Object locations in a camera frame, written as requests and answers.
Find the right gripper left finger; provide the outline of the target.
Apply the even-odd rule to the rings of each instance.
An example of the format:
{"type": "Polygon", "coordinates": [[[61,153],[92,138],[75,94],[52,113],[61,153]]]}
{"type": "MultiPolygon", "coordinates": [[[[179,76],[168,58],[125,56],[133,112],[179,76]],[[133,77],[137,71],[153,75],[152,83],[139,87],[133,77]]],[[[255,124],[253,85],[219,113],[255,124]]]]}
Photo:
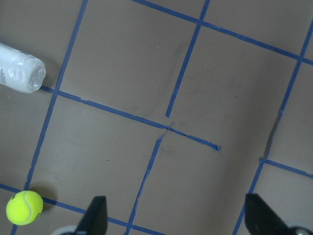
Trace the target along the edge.
{"type": "Polygon", "coordinates": [[[74,235],[105,235],[108,228],[105,196],[96,196],[73,232],[74,235]]]}

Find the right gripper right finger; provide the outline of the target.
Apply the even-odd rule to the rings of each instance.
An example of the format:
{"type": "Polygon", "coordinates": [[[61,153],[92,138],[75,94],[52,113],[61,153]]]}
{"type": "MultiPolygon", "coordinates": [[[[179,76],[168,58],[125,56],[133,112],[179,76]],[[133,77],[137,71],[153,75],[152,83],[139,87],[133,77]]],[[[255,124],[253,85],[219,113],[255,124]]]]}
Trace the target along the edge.
{"type": "Polygon", "coordinates": [[[245,197],[245,226],[251,235],[292,235],[293,231],[258,195],[245,197]]]}

